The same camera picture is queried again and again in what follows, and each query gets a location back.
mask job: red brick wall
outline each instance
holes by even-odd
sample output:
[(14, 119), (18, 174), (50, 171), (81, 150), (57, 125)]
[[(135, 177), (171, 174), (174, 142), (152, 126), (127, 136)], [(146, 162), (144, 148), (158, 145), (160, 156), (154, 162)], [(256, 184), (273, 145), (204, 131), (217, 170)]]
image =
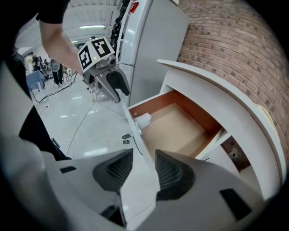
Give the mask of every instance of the red brick wall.
[(179, 7), (190, 24), (178, 61), (216, 73), (263, 105), (289, 166), (289, 68), (270, 28), (241, 0), (180, 0)]

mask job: white drawer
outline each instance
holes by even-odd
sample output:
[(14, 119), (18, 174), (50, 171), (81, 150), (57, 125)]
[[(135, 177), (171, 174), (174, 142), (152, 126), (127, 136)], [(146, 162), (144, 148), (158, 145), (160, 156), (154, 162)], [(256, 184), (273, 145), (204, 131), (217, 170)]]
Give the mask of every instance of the white drawer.
[[(195, 158), (221, 129), (210, 114), (176, 90), (159, 94), (130, 108), (125, 103), (122, 105), (135, 142), (153, 168), (156, 149)], [(149, 113), (152, 119), (140, 134), (134, 119), (144, 113)]]

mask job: table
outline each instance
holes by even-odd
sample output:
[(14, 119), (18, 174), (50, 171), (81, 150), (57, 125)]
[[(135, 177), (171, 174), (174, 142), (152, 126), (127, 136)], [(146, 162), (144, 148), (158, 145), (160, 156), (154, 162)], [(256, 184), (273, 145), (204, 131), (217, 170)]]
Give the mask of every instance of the table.
[(44, 81), (45, 78), (39, 70), (26, 75), (26, 83), (28, 87), (32, 90), (38, 88), (42, 97), (44, 97), (42, 91), (42, 89), (44, 88)]

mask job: black rubber pad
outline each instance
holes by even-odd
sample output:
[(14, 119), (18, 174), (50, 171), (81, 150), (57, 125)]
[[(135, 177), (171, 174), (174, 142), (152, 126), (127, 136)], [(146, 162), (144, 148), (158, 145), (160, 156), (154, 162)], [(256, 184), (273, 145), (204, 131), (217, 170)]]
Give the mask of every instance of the black rubber pad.
[(161, 150), (155, 151), (155, 164), (161, 188), (157, 201), (178, 199), (193, 186), (195, 174), (187, 164)]
[(118, 192), (132, 169), (133, 149), (127, 149), (118, 156), (97, 165), (93, 178), (106, 191)]

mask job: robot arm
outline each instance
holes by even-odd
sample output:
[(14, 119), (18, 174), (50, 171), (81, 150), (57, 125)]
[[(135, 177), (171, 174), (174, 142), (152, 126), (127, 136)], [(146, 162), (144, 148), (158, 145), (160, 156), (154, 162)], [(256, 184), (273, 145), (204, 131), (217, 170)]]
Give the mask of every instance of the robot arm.
[(117, 67), (114, 50), (105, 37), (89, 40), (78, 52), (83, 69), (83, 82), (90, 88), (98, 87), (112, 101), (119, 102), (120, 89), (130, 94), (123, 71)]

